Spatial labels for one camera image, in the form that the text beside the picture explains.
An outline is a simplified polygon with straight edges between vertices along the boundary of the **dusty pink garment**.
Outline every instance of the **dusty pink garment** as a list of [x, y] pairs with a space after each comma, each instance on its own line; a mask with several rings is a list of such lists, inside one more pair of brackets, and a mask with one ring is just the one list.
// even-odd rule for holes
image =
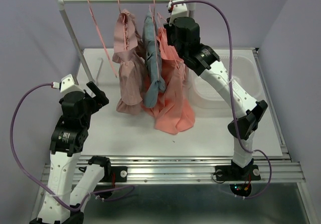
[[194, 126], [195, 113], [184, 95], [185, 65], [175, 48], [167, 44], [164, 28], [158, 30], [158, 41], [166, 91], [158, 94], [155, 107], [144, 110], [155, 117], [155, 129], [177, 134]]
[[135, 28], [134, 15], [127, 10], [119, 14], [114, 32], [113, 61], [120, 63], [119, 84], [121, 99], [116, 110], [131, 115], [139, 114], [141, 110], [143, 79], [146, 68], [137, 54], [141, 54], [139, 45], [141, 37]]

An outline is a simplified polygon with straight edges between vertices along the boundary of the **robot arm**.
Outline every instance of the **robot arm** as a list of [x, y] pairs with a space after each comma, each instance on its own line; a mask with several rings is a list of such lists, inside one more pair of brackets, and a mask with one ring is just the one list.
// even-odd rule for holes
[[[80, 202], [92, 192], [96, 184], [110, 174], [110, 161], [104, 157], [93, 157], [77, 187], [71, 192], [73, 175], [88, 137], [91, 115], [109, 103], [105, 93], [93, 83], [87, 86], [95, 94], [91, 97], [82, 90], [72, 75], [64, 77], [61, 83], [54, 83], [53, 88], [60, 89], [64, 97], [59, 101], [63, 114], [60, 116], [51, 137], [50, 175], [48, 187], [68, 206], [77, 208]], [[30, 223], [74, 224], [82, 223], [83, 209], [70, 212], [61, 206], [52, 195], [46, 193], [38, 218]]]
[[[174, 7], [169, 4], [168, 7], [171, 17], [167, 19], [168, 23], [164, 24], [168, 44], [174, 46], [184, 63], [207, 81], [231, 106], [229, 77], [220, 57], [211, 47], [200, 43], [200, 27], [193, 18], [186, 16], [188, 11], [186, 4], [177, 4]], [[241, 141], [243, 146], [251, 151], [254, 131], [267, 109], [267, 103], [264, 100], [257, 101], [236, 80], [231, 79], [231, 81]], [[238, 180], [248, 176], [253, 158], [251, 153], [241, 148], [233, 121], [228, 125], [228, 130], [234, 136], [233, 173], [230, 175]]]

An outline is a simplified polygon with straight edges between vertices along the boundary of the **purple gray wall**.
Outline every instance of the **purple gray wall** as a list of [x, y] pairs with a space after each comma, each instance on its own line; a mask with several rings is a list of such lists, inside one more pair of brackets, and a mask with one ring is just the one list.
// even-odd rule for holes
[[[29, 223], [38, 186], [19, 170], [11, 154], [11, 117], [27, 90], [74, 71], [76, 53], [53, 0], [0, 0], [0, 15], [0, 222]], [[37, 90], [16, 119], [17, 154], [37, 178], [49, 157], [60, 97], [50, 87]]]
[[259, 58], [286, 145], [321, 219], [321, 0], [288, 0]]
[[[258, 47], [277, 18], [286, 0], [208, 0], [216, 4], [226, 14], [231, 25], [235, 47]], [[148, 5], [121, 5], [136, 15], [138, 28], [142, 30]], [[114, 25], [119, 11], [117, 5], [98, 4], [93, 6], [105, 44], [113, 46]], [[165, 5], [157, 5], [156, 10], [168, 16]], [[89, 14], [87, 4], [67, 5], [66, 11], [83, 48], [102, 45]], [[196, 21], [201, 26], [204, 44], [227, 47], [227, 31], [220, 15], [209, 6], [197, 5]]]

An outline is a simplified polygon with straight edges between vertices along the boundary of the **cable connector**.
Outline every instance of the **cable connector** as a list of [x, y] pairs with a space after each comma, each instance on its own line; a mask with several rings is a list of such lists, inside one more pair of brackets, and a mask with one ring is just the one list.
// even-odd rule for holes
[[61, 83], [59, 83], [59, 82], [53, 82], [53, 83], [52, 83], [52, 88], [54, 88], [54, 89], [60, 89], [60, 84], [61, 84]]

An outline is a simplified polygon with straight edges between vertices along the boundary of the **gray floor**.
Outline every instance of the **gray floor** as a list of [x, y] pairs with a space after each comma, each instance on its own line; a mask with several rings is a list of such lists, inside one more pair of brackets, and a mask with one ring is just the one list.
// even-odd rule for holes
[[[253, 193], [264, 185], [253, 186]], [[271, 184], [262, 196], [236, 199], [229, 185], [138, 186], [131, 196], [102, 203], [93, 197], [84, 224], [309, 223], [296, 184]]]

